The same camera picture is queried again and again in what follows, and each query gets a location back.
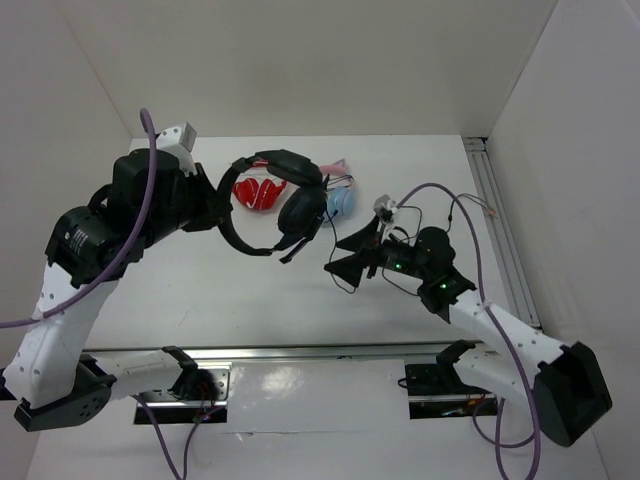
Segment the black headset with microphone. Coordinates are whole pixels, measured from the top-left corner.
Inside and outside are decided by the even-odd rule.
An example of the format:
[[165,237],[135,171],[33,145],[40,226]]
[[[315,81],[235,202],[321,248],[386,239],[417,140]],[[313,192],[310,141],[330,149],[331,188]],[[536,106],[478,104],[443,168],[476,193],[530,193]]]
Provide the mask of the black headset with microphone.
[[231,164],[218,184],[222,199],[231,199],[235,181],[258,161],[266,163],[266,170],[270,174],[297,186],[278,215],[277,226],[282,233],[280,241],[271,248],[251,247],[238,235],[230,212],[222,217],[219,231],[231,247],[245,255],[266,257],[283,252],[285,256],[280,262],[287,264],[314,239],[323,222],[328,178],[303,155],[285,149],[266,150],[249,158],[242,157]]

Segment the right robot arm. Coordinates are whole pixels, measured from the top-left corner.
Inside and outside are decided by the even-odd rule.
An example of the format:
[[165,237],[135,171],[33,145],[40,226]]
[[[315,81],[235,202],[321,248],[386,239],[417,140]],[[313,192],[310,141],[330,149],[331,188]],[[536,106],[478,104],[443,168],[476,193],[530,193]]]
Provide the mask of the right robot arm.
[[325,271],[358,287],[380,269],[420,280],[417,295],[432,314],[483,342],[457,341],[438,358],[436,379],[448,392],[465,385],[492,392],[523,409],[535,408],[541,432],[562,447],[573,445],[612,408],[594,351],[567,345],[532,328],[482,296],[454,266],[445,230],[428,226],[414,244],[384,238],[378,220],[340,240],[348,256]]

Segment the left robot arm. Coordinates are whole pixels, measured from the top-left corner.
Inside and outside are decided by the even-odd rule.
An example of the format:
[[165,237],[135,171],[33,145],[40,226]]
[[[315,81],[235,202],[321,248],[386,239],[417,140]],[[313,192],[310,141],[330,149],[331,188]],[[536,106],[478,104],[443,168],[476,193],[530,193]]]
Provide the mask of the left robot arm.
[[150,391],[181,400],[210,393],[211,375],[176,346],[116,359],[84,347],[129,265],[176,231],[218,227],[230,210],[202,165],[185,173],[175,156],[142,148],[116,160],[111,182],[87,205],[59,218],[45,249],[38,318],[1,371],[1,391],[18,400],[14,417],[24,430],[83,425],[108,402]]

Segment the red headphones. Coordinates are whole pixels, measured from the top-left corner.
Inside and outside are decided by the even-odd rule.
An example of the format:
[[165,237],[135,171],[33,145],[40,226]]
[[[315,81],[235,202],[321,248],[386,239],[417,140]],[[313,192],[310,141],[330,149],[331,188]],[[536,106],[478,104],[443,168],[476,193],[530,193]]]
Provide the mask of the red headphones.
[[232,193],[245,208],[255,211],[272,209],[288,182],[267,171],[268,163],[259,158],[235,181]]

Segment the pink and blue cat headphones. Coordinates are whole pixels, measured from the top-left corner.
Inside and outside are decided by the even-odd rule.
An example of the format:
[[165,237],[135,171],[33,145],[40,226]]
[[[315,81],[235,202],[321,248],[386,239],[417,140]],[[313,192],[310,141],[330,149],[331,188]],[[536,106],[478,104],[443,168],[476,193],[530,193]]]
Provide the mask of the pink and blue cat headphones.
[[320,166],[320,171],[329,177],[327,185],[327,206],[324,222],[329,223],[336,218],[348,218],[352,215],[356,203],[354,177],[350,173],[345,159],[332,164]]

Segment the aluminium rail at front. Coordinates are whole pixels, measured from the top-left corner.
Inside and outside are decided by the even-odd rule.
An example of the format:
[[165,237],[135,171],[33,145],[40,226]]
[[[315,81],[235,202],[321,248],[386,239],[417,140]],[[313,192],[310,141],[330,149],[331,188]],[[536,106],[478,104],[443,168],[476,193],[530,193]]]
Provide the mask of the aluminium rail at front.
[[334,344],[293,346],[200,347],[182,350],[199,363],[302,362],[331,360],[429,359],[453,342]]

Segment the aluminium rail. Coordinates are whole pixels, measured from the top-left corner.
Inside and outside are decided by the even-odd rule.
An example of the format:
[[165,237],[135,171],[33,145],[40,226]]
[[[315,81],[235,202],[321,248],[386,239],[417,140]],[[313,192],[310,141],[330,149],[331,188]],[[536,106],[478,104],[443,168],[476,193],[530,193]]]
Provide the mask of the aluminium rail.
[[182,350],[199,363],[302,362],[331,360],[429,359],[453,342],[334,344],[293,346],[200,347]]
[[463,137],[462,142],[474,177],[476,196],[486,201],[496,212],[486,223],[494,253],[498,258],[500,274],[506,285],[509,306],[514,315],[540,330],[538,312],[518,254],[497,178],[490,163],[486,138]]

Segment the aluminium rail at right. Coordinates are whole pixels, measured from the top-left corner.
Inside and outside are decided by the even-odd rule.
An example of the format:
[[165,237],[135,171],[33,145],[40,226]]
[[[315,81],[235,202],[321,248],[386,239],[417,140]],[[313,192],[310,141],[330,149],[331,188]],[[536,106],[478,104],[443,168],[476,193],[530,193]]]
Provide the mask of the aluminium rail at right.
[[462,142],[474,177],[476,196],[486,201],[496,212],[486,223],[494,253],[498,258],[500,274],[506,285],[509,306],[514,315],[540,330],[538,312],[518,254],[497,178],[490,163],[486,138],[463,137]]

